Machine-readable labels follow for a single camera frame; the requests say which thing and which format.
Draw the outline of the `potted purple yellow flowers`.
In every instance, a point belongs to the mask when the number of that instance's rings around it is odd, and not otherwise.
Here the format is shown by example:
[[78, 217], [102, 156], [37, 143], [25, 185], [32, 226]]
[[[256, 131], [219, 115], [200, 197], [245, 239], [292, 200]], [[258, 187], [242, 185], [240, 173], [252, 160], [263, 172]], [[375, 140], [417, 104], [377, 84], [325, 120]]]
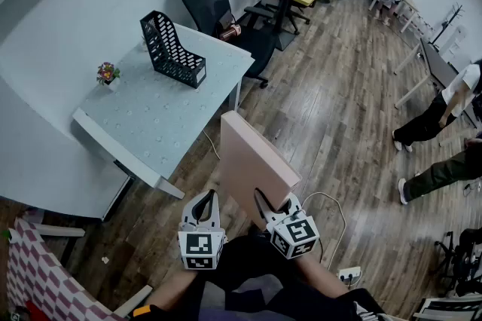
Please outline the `potted purple yellow flowers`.
[[96, 80], [102, 85], [106, 86], [111, 91], [116, 91], [120, 85], [120, 69], [114, 64], [104, 62], [98, 67]]

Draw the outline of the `black perforated file rack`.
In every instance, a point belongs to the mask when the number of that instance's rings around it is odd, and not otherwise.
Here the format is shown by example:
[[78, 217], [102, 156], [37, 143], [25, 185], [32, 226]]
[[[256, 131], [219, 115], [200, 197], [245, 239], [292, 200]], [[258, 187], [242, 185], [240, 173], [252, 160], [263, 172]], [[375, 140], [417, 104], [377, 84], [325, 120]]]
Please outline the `black perforated file rack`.
[[206, 78], [206, 59], [183, 48], [171, 19], [152, 11], [140, 25], [154, 71], [197, 89]]

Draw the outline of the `person's upper garment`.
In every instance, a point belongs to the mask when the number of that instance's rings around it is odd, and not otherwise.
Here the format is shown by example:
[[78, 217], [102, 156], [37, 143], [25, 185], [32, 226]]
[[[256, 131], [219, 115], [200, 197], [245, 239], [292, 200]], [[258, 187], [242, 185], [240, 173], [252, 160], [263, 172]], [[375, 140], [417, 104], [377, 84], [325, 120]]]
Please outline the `person's upper garment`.
[[307, 287], [282, 288], [266, 302], [260, 289], [231, 292], [219, 304], [207, 294], [173, 310], [154, 304], [133, 312], [131, 321], [392, 321], [365, 289], [329, 298]]

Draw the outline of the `black coat rack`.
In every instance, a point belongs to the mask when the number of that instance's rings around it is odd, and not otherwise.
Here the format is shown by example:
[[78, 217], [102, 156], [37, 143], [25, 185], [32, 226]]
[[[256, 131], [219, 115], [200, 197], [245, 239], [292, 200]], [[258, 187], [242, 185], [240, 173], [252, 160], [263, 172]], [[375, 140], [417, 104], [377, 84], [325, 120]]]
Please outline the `black coat rack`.
[[448, 13], [443, 17], [443, 19], [435, 24], [433, 27], [433, 33], [430, 38], [429, 44], [435, 46], [436, 41], [444, 34], [446, 29], [452, 24], [452, 22], [456, 18], [462, 17], [461, 13], [464, 10], [462, 9], [462, 5], [458, 2], [455, 3]]

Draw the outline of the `person's left forearm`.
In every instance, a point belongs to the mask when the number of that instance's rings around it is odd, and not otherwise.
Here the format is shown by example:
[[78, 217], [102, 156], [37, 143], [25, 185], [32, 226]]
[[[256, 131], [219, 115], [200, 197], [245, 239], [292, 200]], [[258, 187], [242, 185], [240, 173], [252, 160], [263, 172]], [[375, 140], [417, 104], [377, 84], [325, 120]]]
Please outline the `person's left forearm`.
[[182, 299], [189, 286], [197, 277], [194, 270], [177, 271], [155, 289], [147, 298], [146, 305], [169, 311]]

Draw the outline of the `pink white checkered cloth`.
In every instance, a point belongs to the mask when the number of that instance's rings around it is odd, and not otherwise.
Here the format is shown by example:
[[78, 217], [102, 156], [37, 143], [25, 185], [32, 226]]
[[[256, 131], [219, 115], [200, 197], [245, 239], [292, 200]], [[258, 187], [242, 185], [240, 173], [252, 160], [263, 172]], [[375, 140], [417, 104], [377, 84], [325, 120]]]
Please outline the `pink white checkered cloth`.
[[60, 264], [35, 226], [17, 218], [8, 247], [8, 310], [32, 302], [51, 321], [126, 321], [97, 301]]

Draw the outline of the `white wooden bar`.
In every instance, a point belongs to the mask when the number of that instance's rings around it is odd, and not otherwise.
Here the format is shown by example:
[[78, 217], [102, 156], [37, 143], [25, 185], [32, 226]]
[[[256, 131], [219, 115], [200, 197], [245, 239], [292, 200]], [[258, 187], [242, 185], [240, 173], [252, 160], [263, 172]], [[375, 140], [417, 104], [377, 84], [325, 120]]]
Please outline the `white wooden bar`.
[[82, 228], [69, 228], [44, 224], [34, 224], [34, 227], [41, 236], [83, 237], [85, 235], [85, 230]]
[[153, 287], [149, 285], [145, 285], [142, 289], [140, 289], [133, 297], [129, 300], [124, 302], [119, 308], [114, 311], [114, 314], [120, 317], [127, 317], [130, 313], [132, 313], [135, 308], [141, 304], [152, 292]]

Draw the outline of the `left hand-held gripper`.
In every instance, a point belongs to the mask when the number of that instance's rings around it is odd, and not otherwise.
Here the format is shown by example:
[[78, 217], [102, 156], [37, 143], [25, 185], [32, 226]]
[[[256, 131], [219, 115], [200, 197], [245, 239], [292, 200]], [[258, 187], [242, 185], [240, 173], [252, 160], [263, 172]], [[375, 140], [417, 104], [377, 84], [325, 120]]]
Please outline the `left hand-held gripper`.
[[183, 209], [182, 221], [178, 244], [185, 269], [215, 270], [226, 243], [216, 191], [210, 189], [193, 197]]

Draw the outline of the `grey top long table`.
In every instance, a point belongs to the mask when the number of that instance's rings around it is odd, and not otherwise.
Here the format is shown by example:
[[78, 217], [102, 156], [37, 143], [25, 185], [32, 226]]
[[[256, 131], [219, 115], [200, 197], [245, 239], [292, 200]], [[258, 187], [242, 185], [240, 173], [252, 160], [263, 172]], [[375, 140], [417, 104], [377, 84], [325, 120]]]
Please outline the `grey top long table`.
[[404, 63], [408, 63], [415, 57], [415, 54], [421, 51], [423, 53], [424, 62], [428, 64], [429, 67], [429, 74], [422, 79], [412, 90], [410, 90], [404, 97], [402, 97], [401, 101], [404, 102], [408, 100], [410, 96], [414, 94], [414, 92], [421, 87], [428, 81], [430, 77], [435, 78], [443, 87], [439, 90], [443, 90], [460, 72], [455, 73], [454, 69], [451, 65], [447, 64], [435, 51], [433, 47], [430, 46], [429, 43], [420, 40], [419, 44], [416, 48], [410, 53], [410, 56], [404, 61]]

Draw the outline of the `black tripod stand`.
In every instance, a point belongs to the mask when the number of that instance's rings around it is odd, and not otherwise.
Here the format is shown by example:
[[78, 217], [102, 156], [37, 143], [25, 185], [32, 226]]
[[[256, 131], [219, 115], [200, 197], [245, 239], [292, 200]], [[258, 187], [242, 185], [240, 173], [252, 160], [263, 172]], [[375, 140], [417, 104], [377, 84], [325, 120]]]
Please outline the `black tripod stand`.
[[476, 246], [482, 246], [482, 228], [465, 229], [459, 237], [459, 244], [453, 244], [453, 232], [448, 231], [449, 246], [435, 241], [435, 246], [444, 251], [443, 261], [432, 271], [432, 274], [444, 269], [440, 278], [450, 280], [441, 296], [447, 297], [452, 291], [459, 297], [467, 294], [482, 294], [482, 252], [477, 255]]

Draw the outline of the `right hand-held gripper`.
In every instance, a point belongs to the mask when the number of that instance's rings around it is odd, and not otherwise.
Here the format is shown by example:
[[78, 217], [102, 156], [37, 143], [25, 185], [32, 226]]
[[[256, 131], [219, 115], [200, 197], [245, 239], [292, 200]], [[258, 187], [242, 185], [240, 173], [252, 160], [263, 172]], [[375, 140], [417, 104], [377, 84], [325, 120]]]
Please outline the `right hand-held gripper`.
[[278, 213], [287, 216], [275, 222], [275, 212], [264, 193], [255, 189], [254, 198], [261, 218], [270, 233], [270, 243], [286, 259], [293, 259], [313, 250], [319, 232], [312, 216], [300, 212], [302, 206], [294, 193], [289, 193]]

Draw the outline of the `copper bottle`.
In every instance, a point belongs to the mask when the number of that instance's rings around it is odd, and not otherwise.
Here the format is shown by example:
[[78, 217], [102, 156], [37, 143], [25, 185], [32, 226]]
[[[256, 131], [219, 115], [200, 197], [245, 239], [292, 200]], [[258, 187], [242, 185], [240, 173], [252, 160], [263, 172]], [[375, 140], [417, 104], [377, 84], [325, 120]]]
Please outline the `copper bottle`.
[[242, 32], [242, 28], [238, 24], [231, 24], [225, 30], [219, 34], [219, 38], [222, 41], [229, 41], [232, 38], [239, 36]]

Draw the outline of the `white power strip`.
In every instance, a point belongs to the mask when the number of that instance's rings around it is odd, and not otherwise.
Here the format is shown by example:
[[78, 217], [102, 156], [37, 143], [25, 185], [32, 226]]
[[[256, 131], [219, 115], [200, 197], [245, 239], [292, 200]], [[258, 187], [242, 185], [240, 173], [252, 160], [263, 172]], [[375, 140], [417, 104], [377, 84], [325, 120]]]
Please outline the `white power strip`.
[[357, 283], [361, 275], [362, 270], [360, 266], [343, 268], [337, 273], [338, 278], [346, 285]]

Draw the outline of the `person's black trousers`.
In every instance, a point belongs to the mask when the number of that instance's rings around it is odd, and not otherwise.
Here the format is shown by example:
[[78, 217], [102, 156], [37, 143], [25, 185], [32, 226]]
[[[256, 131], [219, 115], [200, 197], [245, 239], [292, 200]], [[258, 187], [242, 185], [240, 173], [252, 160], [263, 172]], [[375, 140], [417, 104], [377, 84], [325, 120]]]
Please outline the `person's black trousers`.
[[200, 273], [182, 321], [362, 321], [365, 307], [305, 283], [287, 259], [258, 237], [227, 243], [218, 266]]

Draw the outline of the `white table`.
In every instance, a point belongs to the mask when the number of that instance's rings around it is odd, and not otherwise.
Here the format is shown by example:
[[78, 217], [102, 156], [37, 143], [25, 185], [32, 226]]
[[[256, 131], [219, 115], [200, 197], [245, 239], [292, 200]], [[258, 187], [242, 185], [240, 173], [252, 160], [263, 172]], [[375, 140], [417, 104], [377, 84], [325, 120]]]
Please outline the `white table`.
[[206, 60], [198, 88], [155, 72], [148, 53], [135, 47], [120, 62], [120, 84], [95, 87], [73, 118], [143, 182], [182, 199], [169, 177], [223, 101], [236, 109], [254, 60], [248, 51], [188, 27], [175, 30], [182, 47]]

